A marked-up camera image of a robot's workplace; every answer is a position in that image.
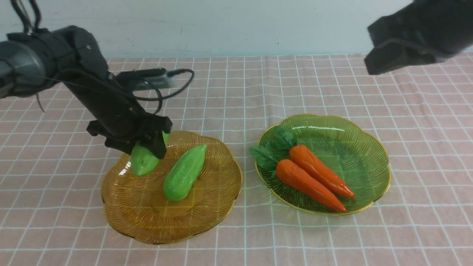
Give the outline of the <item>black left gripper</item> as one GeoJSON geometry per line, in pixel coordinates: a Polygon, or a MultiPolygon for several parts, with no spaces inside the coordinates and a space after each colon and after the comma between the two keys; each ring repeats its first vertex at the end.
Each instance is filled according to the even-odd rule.
{"type": "Polygon", "coordinates": [[[140,143],[156,158],[167,153],[164,133],[170,133],[170,118],[152,114],[140,105],[130,92],[107,72],[99,77],[88,72],[66,72],[65,86],[92,114],[87,132],[105,137],[105,146],[131,155],[135,144],[140,143]]]}

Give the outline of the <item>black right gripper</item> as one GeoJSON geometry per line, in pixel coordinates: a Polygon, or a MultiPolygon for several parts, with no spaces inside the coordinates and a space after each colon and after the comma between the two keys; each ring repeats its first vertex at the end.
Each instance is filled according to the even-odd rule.
{"type": "Polygon", "coordinates": [[[473,43],[471,0],[415,0],[368,26],[373,49],[365,56],[370,75],[437,64],[473,43]]]}

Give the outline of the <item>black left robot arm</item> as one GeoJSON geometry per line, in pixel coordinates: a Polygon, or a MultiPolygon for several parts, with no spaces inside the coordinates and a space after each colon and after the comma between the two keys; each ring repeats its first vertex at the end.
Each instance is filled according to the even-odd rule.
{"type": "Polygon", "coordinates": [[[105,146],[130,154],[141,144],[157,158],[164,158],[164,133],[168,117],[148,113],[133,94],[145,78],[163,70],[123,71],[114,75],[94,36],[69,26],[53,32],[9,33],[1,42],[1,98],[34,96],[63,83],[95,118],[87,132],[105,137],[105,146]]]}

